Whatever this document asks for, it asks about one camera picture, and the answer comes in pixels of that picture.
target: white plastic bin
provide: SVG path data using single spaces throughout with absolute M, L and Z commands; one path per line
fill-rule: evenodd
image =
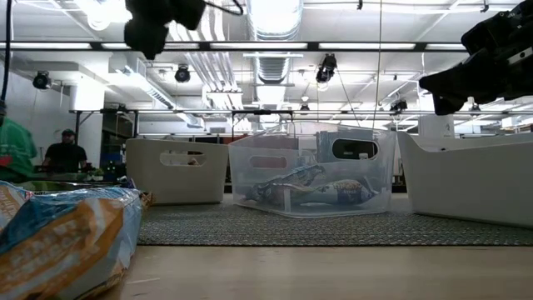
M 224 195 L 227 145 L 131 138 L 127 175 L 156 204 L 219 203 Z
M 398 142 L 416 213 L 533 227 L 533 134 Z
M 382 213 L 396 134 L 290 122 L 229 145 L 234 200 L 291 217 Z

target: man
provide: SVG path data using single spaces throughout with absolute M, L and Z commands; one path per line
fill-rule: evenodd
M 0 180 L 21 183 L 33 174 L 37 149 L 32 134 L 6 114 L 6 103 L 0 101 Z
M 53 144 L 47 150 L 43 166 L 50 166 L 54 172 L 77 173 L 80 166 L 87 166 L 87 155 L 82 147 L 74 144 L 76 133 L 66 129 L 62 133 L 62 142 Z

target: green shirt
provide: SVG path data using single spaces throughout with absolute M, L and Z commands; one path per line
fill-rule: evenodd
M 13 181 L 33 173 L 32 158 L 37 156 L 32 134 L 4 117 L 0 127 L 0 180 Z

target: wooden table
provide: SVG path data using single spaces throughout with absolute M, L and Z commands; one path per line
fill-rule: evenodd
M 101 299 L 533 299 L 533 248 L 138 247 Z

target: black shirt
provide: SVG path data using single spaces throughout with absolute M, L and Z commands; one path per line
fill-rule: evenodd
M 82 147 L 62 142 L 50 146 L 45 157 L 50 158 L 54 171 L 66 173 L 77 173 L 80 162 L 87 160 Z

